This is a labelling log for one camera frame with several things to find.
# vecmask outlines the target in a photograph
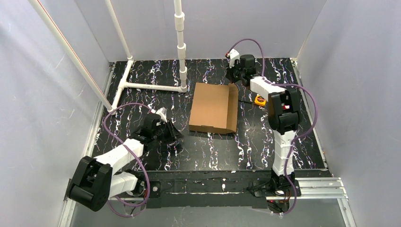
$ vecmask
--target table surface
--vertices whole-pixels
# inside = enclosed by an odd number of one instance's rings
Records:
[[[261,60],[257,67],[262,69]],[[237,132],[228,135],[201,133],[188,130],[193,92],[196,82],[228,84],[225,78],[226,59],[187,60],[188,92],[177,93],[156,90],[127,88],[123,91],[119,104],[130,102],[144,103],[154,109],[167,108],[167,117],[184,135],[180,145],[168,146],[154,142],[141,160],[149,171],[213,171],[213,170],[270,170],[274,160],[274,135],[267,122],[267,110],[253,105],[256,94],[245,90],[238,82],[239,99],[246,102],[238,104]],[[110,84],[108,100],[113,101],[118,83],[122,77],[126,61],[117,62]],[[128,76],[128,82],[177,86],[179,64],[174,60],[136,61]],[[298,83],[290,59],[266,59],[265,77],[278,83]],[[139,126],[147,111],[142,107],[125,107],[111,117],[107,127],[123,140],[129,136],[130,129]],[[302,119],[300,133],[310,126],[304,101],[301,100]],[[92,156],[110,151],[119,143],[99,126]],[[128,168],[137,169],[132,162]],[[294,149],[294,168],[325,168],[314,134],[296,141]]]

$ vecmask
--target cardboard box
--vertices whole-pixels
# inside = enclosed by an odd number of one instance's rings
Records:
[[[196,83],[189,130],[227,134],[236,132],[238,88],[235,84]]]

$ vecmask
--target white wall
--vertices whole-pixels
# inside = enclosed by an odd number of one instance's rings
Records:
[[[401,2],[328,0],[299,57],[358,226],[400,226]]]
[[[126,61],[103,0],[75,0],[109,61]],[[267,57],[296,57],[326,0],[183,0],[188,59],[224,58],[241,38]],[[136,60],[176,59],[173,0],[113,0]],[[254,44],[239,50],[260,56]]]
[[[108,62],[75,2],[43,4],[102,87]],[[0,11],[0,226],[54,227],[98,99],[28,1]]]

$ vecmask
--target purple cable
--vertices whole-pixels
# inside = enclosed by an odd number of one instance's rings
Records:
[[[263,54],[262,47],[261,47],[261,45],[258,43],[258,41],[254,40],[254,39],[251,39],[251,38],[241,39],[241,40],[239,40],[238,42],[236,42],[236,43],[230,48],[230,50],[228,50],[228,53],[230,53],[230,51],[231,51],[235,46],[237,46],[238,43],[240,43],[240,42],[242,42],[242,41],[245,41],[245,40],[253,41],[254,43],[256,43],[256,45],[258,45],[259,50],[261,51],[261,55],[262,55],[262,78],[263,78],[263,80],[264,80],[265,82],[271,84],[272,82],[269,81],[268,79],[266,79],[266,78],[264,77],[264,54]]]
[[[127,151],[129,151],[129,152],[134,156],[135,160],[137,161],[137,163],[139,164],[140,168],[141,168],[142,171],[143,171],[143,174],[144,174],[145,180],[146,180],[146,186],[147,186],[147,188],[149,189],[149,188],[150,188],[149,176],[148,176],[148,173],[146,172],[145,167],[143,166],[142,162],[141,162],[140,159],[138,158],[138,156],[136,156],[136,154],[135,154],[129,147],[127,147],[126,145],[124,145],[124,141],[123,141],[122,139],[120,139],[117,135],[114,135],[114,133],[112,133],[112,132],[110,131],[110,129],[107,128],[107,126],[106,126],[106,121],[107,121],[107,119],[109,119],[109,117],[110,117],[114,112],[116,112],[118,109],[121,109],[121,108],[126,107],[126,106],[128,106],[128,105],[140,105],[140,106],[143,106],[143,107],[149,109],[149,112],[150,112],[150,110],[151,110],[147,105],[144,105],[144,104],[142,104],[142,103],[127,103],[127,104],[121,105],[121,106],[117,107],[115,110],[111,111],[111,112],[103,119],[103,128],[106,130],[107,133],[109,133],[109,134],[112,135],[116,140],[118,140],[118,141],[125,147],[125,149],[127,149]],[[145,204],[145,203],[148,201],[149,195],[150,195],[150,193],[147,193],[146,196],[145,196],[145,199],[143,200],[143,202],[141,202],[141,203],[139,203],[139,204],[127,203],[127,202],[125,202],[124,200],[122,200],[120,197],[118,197],[118,196],[115,196],[115,197],[118,199],[118,201],[121,201],[124,205],[130,206],[130,207],[139,207],[139,206],[142,206],[143,204]],[[123,214],[118,214],[118,213],[111,207],[110,203],[109,203],[109,207],[112,209],[112,211],[113,211],[115,214],[117,214],[117,215],[120,216],[120,217],[131,217],[131,215],[130,215],[130,216],[126,216],[126,215],[123,215]]]
[[[136,214],[127,215],[127,214],[120,214],[119,212],[117,212],[117,211],[113,208],[113,206],[112,206],[112,204],[111,204],[111,202],[110,202],[109,200],[107,201],[107,205],[109,205],[109,208],[112,210],[112,212],[113,212],[114,214],[116,214],[116,215],[118,215],[118,216],[120,216],[120,217],[122,217],[122,218],[131,218],[131,217],[135,217],[135,216],[139,215],[140,213],[142,213],[142,212],[145,210],[145,209],[143,209],[143,210],[139,211],[139,212],[136,213]]]
[[[306,88],[304,88],[304,87],[301,86],[301,85],[298,85],[298,84],[274,84],[274,85],[275,85],[275,86],[278,86],[278,87],[297,87],[297,88],[300,88],[300,89],[302,89],[303,91],[305,91],[305,93],[307,93],[307,94],[309,95],[309,97],[311,98],[311,100],[312,100],[312,102],[313,102],[313,104],[314,104],[314,120],[313,120],[313,122],[312,122],[312,125],[311,125],[311,127],[308,129],[308,131],[306,131],[306,132],[305,132],[304,134],[302,134],[302,135],[296,136],[296,137],[291,141],[291,148],[289,149],[289,152],[288,152],[288,155],[287,155],[287,159],[286,159],[286,162],[285,162],[285,165],[284,165],[284,176],[285,176],[286,179],[290,182],[290,184],[291,184],[293,190],[296,192],[295,185],[294,185],[294,183],[292,183],[291,179],[289,178],[289,176],[288,176],[288,174],[287,174],[287,164],[288,164],[289,157],[291,156],[292,151],[293,151],[293,147],[294,147],[293,143],[294,143],[297,139],[303,138],[303,137],[307,136],[309,133],[311,133],[312,130],[313,130],[313,128],[314,128],[315,125],[316,125],[316,122],[317,122],[317,115],[318,115],[317,103],[316,103],[316,100],[315,100],[315,98],[313,97],[313,95],[309,92],[309,90],[307,90]],[[288,214],[289,212],[291,212],[291,211],[294,209],[295,204],[296,204],[296,193],[294,193],[294,194],[295,194],[295,196],[294,196],[294,203],[292,204],[291,208],[288,209],[288,211],[285,212],[284,214]]]

